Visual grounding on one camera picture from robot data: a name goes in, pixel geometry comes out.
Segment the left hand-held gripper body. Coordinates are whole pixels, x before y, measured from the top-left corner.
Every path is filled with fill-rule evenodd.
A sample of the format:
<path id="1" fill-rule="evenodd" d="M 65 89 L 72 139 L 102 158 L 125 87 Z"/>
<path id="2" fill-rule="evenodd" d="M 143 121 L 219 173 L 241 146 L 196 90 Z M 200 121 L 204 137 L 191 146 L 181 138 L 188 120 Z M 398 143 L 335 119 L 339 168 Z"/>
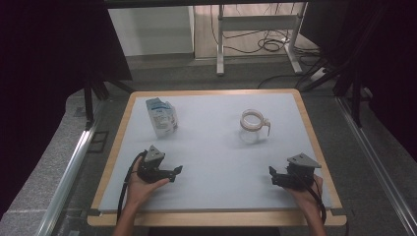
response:
<path id="1" fill-rule="evenodd" d="M 141 154 L 142 160 L 137 170 L 138 176 L 147 183 L 154 183 L 161 179 L 167 179 L 171 175 L 169 170 L 160 170 L 159 165 L 165 157 L 155 146 L 150 146 L 147 151 Z"/>

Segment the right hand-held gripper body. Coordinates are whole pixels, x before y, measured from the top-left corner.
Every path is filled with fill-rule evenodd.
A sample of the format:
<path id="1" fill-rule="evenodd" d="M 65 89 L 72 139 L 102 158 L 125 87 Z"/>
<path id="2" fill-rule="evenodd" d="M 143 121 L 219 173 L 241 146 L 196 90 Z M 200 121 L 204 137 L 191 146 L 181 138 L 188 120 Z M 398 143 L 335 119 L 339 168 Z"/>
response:
<path id="1" fill-rule="evenodd" d="M 311 187 L 314 182 L 314 173 L 322 166 L 305 153 L 287 158 L 286 174 L 277 174 L 283 188 L 302 191 Z"/>

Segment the glass pitcher with beige rim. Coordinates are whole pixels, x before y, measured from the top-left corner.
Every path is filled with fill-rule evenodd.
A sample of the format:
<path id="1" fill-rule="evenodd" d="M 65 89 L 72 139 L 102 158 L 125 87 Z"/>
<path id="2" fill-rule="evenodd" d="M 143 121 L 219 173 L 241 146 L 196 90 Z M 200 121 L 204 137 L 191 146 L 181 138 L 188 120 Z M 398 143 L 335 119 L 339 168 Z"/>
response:
<path id="1" fill-rule="evenodd" d="M 245 110 L 240 117 L 240 139 L 248 144 L 263 142 L 269 137 L 270 121 L 256 109 Z"/>

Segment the blue and white salt bag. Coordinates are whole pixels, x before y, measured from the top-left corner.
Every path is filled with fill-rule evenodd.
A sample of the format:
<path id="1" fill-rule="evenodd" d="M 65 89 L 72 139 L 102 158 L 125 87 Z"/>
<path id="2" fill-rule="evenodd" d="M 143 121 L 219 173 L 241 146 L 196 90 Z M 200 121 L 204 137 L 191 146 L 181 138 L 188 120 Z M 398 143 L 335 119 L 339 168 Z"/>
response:
<path id="1" fill-rule="evenodd" d="M 158 138 L 173 134 L 178 129 L 178 118 L 175 107 L 159 97 L 146 101 L 149 119 Z"/>

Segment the person's left hand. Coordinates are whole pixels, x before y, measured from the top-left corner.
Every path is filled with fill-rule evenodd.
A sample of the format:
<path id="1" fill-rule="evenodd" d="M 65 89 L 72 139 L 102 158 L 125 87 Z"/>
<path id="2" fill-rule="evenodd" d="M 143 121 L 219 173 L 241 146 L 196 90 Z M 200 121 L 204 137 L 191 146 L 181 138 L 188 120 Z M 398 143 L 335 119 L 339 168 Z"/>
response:
<path id="1" fill-rule="evenodd" d="M 134 164 L 134 170 L 136 171 L 139 166 L 139 162 L 142 159 L 139 158 Z M 143 181 L 136 172 L 129 174 L 128 180 L 128 189 L 126 197 L 126 207 L 139 208 L 147 199 L 152 195 L 152 193 L 164 186 L 169 182 L 168 179 L 161 179 L 154 183 L 147 183 Z"/>

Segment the person's right hand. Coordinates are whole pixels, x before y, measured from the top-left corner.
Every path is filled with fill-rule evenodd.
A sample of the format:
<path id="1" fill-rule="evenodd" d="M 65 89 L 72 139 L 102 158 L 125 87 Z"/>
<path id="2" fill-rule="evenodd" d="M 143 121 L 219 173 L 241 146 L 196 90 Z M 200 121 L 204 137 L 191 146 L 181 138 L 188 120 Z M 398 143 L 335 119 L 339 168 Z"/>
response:
<path id="1" fill-rule="evenodd" d="M 322 194 L 323 179 L 320 176 L 314 176 L 314 184 L 311 189 L 317 196 Z M 301 209 L 306 218 L 321 219 L 321 209 L 309 191 L 305 190 L 300 192 L 292 189 L 286 189 L 286 191 L 293 197 L 296 205 Z"/>

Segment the light grey table mat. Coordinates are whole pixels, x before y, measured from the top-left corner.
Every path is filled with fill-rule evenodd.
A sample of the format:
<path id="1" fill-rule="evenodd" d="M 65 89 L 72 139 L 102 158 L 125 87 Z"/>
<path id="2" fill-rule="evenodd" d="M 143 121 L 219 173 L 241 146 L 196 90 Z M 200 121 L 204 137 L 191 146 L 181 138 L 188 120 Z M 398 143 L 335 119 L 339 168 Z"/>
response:
<path id="1" fill-rule="evenodd" d="M 183 166 L 174 183 L 158 189 L 146 211 L 273 210 L 295 206 L 292 197 L 271 183 L 268 167 L 284 172 L 287 158 L 313 157 L 301 110 L 293 93 L 170 96 L 179 119 L 178 130 L 158 138 L 146 101 L 133 107 L 99 210 L 118 207 L 122 185 L 138 153 L 155 146 L 165 153 L 161 168 Z M 248 144 L 239 137 L 240 117 L 247 109 L 270 121 L 263 142 Z"/>

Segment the black tripod stand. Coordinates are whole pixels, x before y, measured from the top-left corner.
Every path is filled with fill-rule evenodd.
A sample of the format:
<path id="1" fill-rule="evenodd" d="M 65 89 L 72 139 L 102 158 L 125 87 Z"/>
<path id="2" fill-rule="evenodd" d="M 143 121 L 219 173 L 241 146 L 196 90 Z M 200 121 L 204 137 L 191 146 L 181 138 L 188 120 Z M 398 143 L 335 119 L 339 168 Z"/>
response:
<path id="1" fill-rule="evenodd" d="M 109 77 L 104 78 L 94 78 L 93 76 L 85 76 L 84 78 L 84 99 L 85 99 L 85 112 L 87 117 L 86 129 L 90 130 L 94 124 L 94 113 L 92 107 L 92 95 L 99 100 L 105 100 L 109 97 L 109 91 L 105 85 L 106 82 L 116 86 L 117 88 L 127 92 L 132 93 L 135 90 L 128 85 L 111 79 Z"/>

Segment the black metal stand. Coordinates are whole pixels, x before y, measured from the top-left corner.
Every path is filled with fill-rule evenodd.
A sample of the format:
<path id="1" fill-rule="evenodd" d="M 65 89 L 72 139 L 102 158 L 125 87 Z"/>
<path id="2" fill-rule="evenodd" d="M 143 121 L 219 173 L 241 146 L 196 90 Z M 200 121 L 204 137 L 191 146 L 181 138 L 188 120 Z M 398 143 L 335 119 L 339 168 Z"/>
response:
<path id="1" fill-rule="evenodd" d="M 369 43 L 372 33 L 380 20 L 379 10 L 375 10 L 367 15 L 364 23 L 359 27 L 361 32 L 357 39 L 356 45 L 352 47 L 351 52 L 347 59 L 338 67 L 332 71 L 324 74 L 316 81 L 304 86 L 299 87 L 300 92 L 307 92 L 317 88 L 330 79 L 339 76 L 336 84 L 334 85 L 332 92 L 335 96 L 345 96 L 349 89 L 351 92 L 351 113 L 350 116 L 355 124 L 361 128 L 360 121 L 360 102 L 361 102 L 361 86 L 362 79 L 359 76 L 360 60 L 363 57 L 364 48 Z"/>

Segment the white power strip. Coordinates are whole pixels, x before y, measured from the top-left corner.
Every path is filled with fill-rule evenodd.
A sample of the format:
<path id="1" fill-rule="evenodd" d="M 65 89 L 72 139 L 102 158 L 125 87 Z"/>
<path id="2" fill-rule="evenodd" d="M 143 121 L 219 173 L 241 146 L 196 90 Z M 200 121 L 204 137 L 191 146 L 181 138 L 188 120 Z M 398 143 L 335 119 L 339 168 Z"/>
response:
<path id="1" fill-rule="evenodd" d="M 315 73 L 311 76 L 310 80 L 311 80 L 312 82 L 314 82 L 314 81 L 316 81 L 316 80 L 320 79 L 320 78 L 321 78 L 322 76 L 324 76 L 326 73 L 327 73 L 327 69 L 326 69 L 326 68 L 324 68 L 324 67 L 322 67 L 322 68 L 320 68 L 317 72 L 315 72 Z"/>

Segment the white cabinet panel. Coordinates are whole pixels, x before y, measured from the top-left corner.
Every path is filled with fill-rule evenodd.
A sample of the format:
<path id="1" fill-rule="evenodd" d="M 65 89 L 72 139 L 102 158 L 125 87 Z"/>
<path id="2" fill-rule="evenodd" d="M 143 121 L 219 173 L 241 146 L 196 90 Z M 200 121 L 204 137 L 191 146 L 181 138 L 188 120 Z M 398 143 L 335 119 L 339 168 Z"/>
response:
<path id="1" fill-rule="evenodd" d="M 111 9 L 109 15 L 126 56 L 194 52 L 194 9 Z"/>

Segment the black curtain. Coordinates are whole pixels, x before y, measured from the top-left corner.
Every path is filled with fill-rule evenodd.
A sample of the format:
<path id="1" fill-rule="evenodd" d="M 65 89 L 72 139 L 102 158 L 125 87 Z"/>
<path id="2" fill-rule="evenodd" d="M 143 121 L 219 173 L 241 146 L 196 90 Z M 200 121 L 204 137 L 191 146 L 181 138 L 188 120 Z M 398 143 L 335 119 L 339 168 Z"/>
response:
<path id="1" fill-rule="evenodd" d="M 0 217 L 92 80 L 131 77 L 105 0 L 0 0 Z"/>
<path id="2" fill-rule="evenodd" d="M 348 1 L 348 67 L 333 90 L 369 89 L 370 108 L 417 161 L 417 0 Z"/>

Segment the aluminium rail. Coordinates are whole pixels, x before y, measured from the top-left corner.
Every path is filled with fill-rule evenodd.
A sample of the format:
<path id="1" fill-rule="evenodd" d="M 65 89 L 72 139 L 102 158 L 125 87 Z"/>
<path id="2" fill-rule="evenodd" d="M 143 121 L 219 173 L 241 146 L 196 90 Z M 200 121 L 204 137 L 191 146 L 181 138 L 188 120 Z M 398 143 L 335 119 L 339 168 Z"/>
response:
<path id="1" fill-rule="evenodd" d="M 76 148 L 67 164 L 62 178 L 56 188 L 53 198 L 42 218 L 34 236 L 51 236 L 60 212 L 66 203 L 79 169 L 84 161 L 84 157 L 89 148 L 89 142 L 94 134 L 94 130 L 84 130 L 79 138 Z"/>
<path id="2" fill-rule="evenodd" d="M 351 117 L 351 108 L 349 107 L 348 102 L 344 98 L 340 97 L 337 97 L 335 101 L 338 103 L 348 126 L 369 161 L 371 168 L 379 180 L 380 185 L 384 189 L 384 192 L 405 231 L 407 232 L 407 235 L 417 236 L 417 217 L 414 215 L 409 204 L 406 202 L 405 198 L 387 173 L 387 170 L 377 155 L 374 147 L 370 143 L 364 130 L 360 128 Z"/>

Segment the white metal desk frame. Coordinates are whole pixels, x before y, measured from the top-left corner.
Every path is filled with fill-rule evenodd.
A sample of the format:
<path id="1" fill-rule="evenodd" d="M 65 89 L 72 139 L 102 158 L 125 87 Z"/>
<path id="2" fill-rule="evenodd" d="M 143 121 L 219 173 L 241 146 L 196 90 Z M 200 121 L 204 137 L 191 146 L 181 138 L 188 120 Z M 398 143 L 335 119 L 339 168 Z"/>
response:
<path id="1" fill-rule="evenodd" d="M 224 75 L 223 33 L 243 30 L 290 30 L 291 36 L 284 41 L 284 49 L 296 75 L 302 74 L 294 52 L 294 45 L 301 28 L 307 4 L 302 3 L 296 15 L 224 17 L 223 6 L 218 6 L 218 40 L 216 51 L 216 73 Z"/>

